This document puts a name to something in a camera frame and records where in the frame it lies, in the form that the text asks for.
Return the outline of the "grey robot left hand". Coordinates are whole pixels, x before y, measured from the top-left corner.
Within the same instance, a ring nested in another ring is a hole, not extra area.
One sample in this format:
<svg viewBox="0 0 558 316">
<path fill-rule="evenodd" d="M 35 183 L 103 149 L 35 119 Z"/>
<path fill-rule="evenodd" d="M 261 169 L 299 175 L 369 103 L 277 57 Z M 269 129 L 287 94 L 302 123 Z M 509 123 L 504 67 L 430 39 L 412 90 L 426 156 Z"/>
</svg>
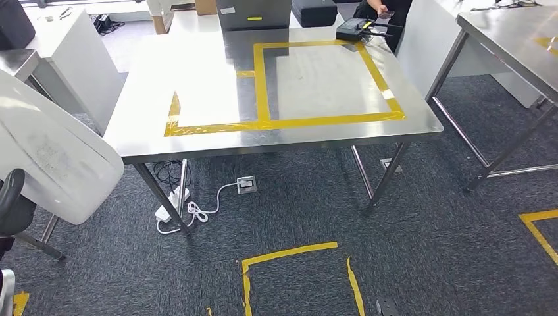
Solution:
<svg viewBox="0 0 558 316">
<path fill-rule="evenodd" d="M 32 223 L 37 205 L 22 195 L 26 173 L 13 169 L 1 181 L 1 239 L 24 232 Z"/>
</svg>

